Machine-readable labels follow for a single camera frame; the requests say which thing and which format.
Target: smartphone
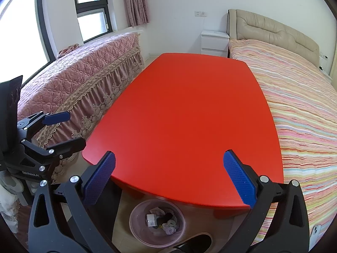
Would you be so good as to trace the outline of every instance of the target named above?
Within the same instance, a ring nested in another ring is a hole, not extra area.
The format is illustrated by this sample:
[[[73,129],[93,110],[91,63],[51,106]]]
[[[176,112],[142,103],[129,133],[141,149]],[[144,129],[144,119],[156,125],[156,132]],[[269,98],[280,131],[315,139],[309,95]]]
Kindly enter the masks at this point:
[[[321,231],[321,225],[315,225],[312,228],[311,235],[310,235],[310,242],[309,242],[309,251],[315,246],[318,240],[318,235]]]

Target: wall socket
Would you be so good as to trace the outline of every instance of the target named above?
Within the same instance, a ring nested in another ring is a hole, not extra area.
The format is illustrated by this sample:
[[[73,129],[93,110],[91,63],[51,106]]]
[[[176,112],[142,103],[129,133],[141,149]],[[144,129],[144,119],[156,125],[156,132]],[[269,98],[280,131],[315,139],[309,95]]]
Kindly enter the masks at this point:
[[[320,52],[320,70],[328,72],[327,70],[328,57]]]
[[[197,17],[206,17],[207,16],[207,12],[205,12],[205,11],[195,11],[194,12],[194,16],[197,16]]]

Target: white nightstand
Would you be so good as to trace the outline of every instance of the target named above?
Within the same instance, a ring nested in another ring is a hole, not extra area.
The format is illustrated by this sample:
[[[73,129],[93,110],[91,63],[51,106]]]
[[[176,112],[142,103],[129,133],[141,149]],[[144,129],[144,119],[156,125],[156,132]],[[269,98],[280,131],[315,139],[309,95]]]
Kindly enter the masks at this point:
[[[229,40],[227,33],[204,30],[201,33],[201,54],[227,57]]]

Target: pink quilted bedspread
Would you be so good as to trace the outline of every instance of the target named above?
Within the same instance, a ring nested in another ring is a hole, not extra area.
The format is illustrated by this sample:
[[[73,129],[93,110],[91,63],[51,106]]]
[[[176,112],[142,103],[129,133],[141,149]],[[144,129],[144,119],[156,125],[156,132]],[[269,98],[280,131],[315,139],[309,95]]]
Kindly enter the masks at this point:
[[[23,87],[18,120],[41,110],[54,113],[90,77],[137,44],[136,33],[125,33],[85,44],[56,60]]]

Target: red table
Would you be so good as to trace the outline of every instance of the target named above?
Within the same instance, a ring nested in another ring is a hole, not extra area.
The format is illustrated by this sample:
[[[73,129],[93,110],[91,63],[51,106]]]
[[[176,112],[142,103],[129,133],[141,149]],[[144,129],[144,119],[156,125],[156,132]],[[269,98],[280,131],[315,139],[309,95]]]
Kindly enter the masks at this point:
[[[233,149],[258,175],[283,182],[274,121],[248,66],[222,57],[163,54],[115,101],[87,141],[96,164],[144,193],[219,209],[246,209],[223,167]]]

